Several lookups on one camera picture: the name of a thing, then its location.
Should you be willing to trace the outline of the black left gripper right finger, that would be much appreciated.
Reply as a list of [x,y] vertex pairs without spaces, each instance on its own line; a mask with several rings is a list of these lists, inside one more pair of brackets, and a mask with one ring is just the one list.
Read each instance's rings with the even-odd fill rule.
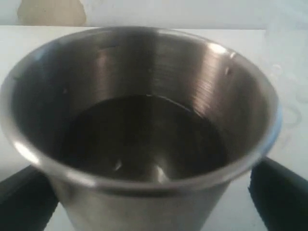
[[308,231],[308,181],[266,157],[250,176],[250,196],[269,231]]

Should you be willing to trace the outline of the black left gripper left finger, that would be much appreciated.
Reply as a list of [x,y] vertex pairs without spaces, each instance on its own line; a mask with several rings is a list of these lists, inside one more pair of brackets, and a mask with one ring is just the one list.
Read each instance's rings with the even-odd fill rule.
[[0,182],[0,230],[43,231],[58,202],[48,179],[28,166]]

